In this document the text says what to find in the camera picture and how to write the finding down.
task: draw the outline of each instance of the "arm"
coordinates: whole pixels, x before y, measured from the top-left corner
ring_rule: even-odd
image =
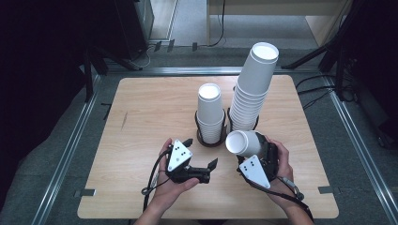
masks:
[[[168,139],[161,149],[161,152],[167,150],[167,147],[172,143],[171,139]],[[165,174],[164,170],[166,168],[166,157],[163,157],[159,163],[159,177],[158,184],[163,183],[169,177]],[[144,213],[135,221],[134,224],[140,225],[155,225],[158,224],[163,216],[164,212],[169,209],[173,203],[176,201],[178,196],[183,192],[195,187],[199,184],[199,180],[196,178],[190,179],[184,183],[176,184],[169,180],[163,185],[159,186],[155,190],[155,194],[152,201],[149,203],[147,209]]]
[[[275,143],[278,147],[278,158],[279,158],[279,170],[277,176],[286,177],[293,182],[293,168],[289,165],[289,151],[282,145],[281,142],[277,142],[272,139],[268,139],[269,142]],[[271,191],[288,194],[294,197],[292,191],[279,179],[275,179],[271,182]],[[281,197],[268,194],[269,198],[278,204],[286,213],[292,224],[313,224],[308,215],[294,202],[290,202]]]

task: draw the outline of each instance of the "gray floor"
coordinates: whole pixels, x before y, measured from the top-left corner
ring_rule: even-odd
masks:
[[[173,29],[172,36],[176,39],[176,45],[191,46],[193,41],[203,41],[202,37],[194,40],[200,35],[189,34],[178,35],[178,18]],[[288,27],[293,24],[295,27],[299,24],[299,29],[293,36]],[[280,59],[278,67],[299,59],[312,49],[316,48],[314,39],[308,33],[308,27],[300,18],[296,18],[294,22],[287,23],[285,33],[283,29],[278,33],[278,38],[284,41],[274,42],[280,49]],[[247,37],[256,37],[248,31]],[[192,52],[190,47],[175,47],[171,52],[167,52],[167,48],[161,48],[157,52],[153,49],[148,51],[151,61],[144,71],[153,68],[180,68],[180,67],[241,67],[247,57],[249,48],[252,46],[251,41],[245,37],[241,38],[240,47],[237,39],[233,40],[232,36],[226,35],[226,42],[223,46],[217,48],[199,48],[196,52]],[[271,37],[259,38],[261,41],[273,42]],[[293,44],[293,40],[303,41],[306,43]],[[303,65],[302,70],[287,71],[277,69],[278,73],[290,74],[295,83],[304,78],[318,75],[316,65],[319,63],[320,57]],[[135,61],[139,65],[148,63],[145,55]],[[80,198],[74,197],[75,190],[84,188],[88,177],[92,161],[94,159],[101,132],[105,126],[104,116],[108,107],[101,103],[112,103],[118,82],[124,77],[137,76],[139,73],[129,72],[115,64],[110,64],[111,71],[106,77],[101,77],[98,86],[97,98],[94,107],[82,136],[76,146],[76,151],[71,159],[65,179],[55,198],[54,205],[45,219],[45,224],[128,224],[125,219],[80,219],[77,217],[77,208]],[[300,86],[299,90],[305,90],[313,87],[325,85],[322,79],[311,80]],[[299,96],[303,105],[307,102],[321,96],[324,91],[314,92],[307,95]],[[352,118],[355,121],[363,140],[368,146],[378,169],[385,178],[393,194],[396,194],[398,187],[397,175],[394,174],[393,168],[398,163],[396,151],[381,148],[376,139],[375,132],[369,124],[366,116],[360,107],[355,103],[346,103]],[[50,138],[34,149],[31,154],[24,160],[20,169],[17,171],[11,189],[8,192],[8,199],[4,209],[0,214],[0,224],[31,224],[40,201],[51,178],[54,174],[56,166],[64,150],[68,144],[70,134],[72,133],[76,122],[84,107],[84,90],[76,96],[72,104],[59,120],[57,126]],[[360,161],[353,143],[351,142],[340,115],[337,113],[333,102],[329,96],[318,100],[312,107],[305,110],[307,120],[314,135],[314,140],[318,148],[320,157],[325,167],[330,184],[335,188],[335,199],[338,203],[340,215],[334,219],[317,219],[316,224],[390,224],[388,217],[375,193],[372,183],[368,178],[366,171]],[[197,224],[195,221],[172,221],[164,220],[162,224]],[[264,221],[264,220],[231,220],[225,224],[277,224],[285,223],[285,221]]]

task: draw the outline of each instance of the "paper cup stack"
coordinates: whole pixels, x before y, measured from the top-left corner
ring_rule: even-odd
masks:
[[[215,83],[205,83],[198,92],[198,111],[196,119],[205,143],[217,143],[222,134],[222,93]]]
[[[229,112],[232,130],[252,130],[266,99],[278,61],[278,49],[266,42],[253,45],[240,72]]]

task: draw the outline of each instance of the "white cup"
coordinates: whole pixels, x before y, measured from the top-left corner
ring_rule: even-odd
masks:
[[[257,155],[262,158],[261,144],[254,130],[235,130],[228,134],[225,145],[228,151],[241,157],[250,158]]]
[[[215,83],[205,83],[198,91],[197,117],[205,124],[215,124],[223,119],[222,93]]]
[[[241,90],[255,96],[264,95],[271,82],[278,61],[278,49],[266,42],[253,45],[237,82]]]

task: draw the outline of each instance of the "table top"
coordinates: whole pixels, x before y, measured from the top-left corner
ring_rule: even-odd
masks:
[[[209,184],[183,193],[163,218],[286,218],[264,192],[239,176],[237,158],[224,143],[209,148],[197,141],[194,115],[199,87],[216,83],[227,110],[236,80],[237,76],[123,79],[85,186],[95,189],[96,194],[82,197],[78,216],[138,218],[144,202],[141,190],[164,142],[168,138],[182,142],[193,138],[190,165],[205,168],[218,158],[217,168]],[[273,76],[255,130],[289,150],[295,184],[314,218],[336,218],[339,210],[333,195],[318,190],[328,187],[329,181],[291,77]]]

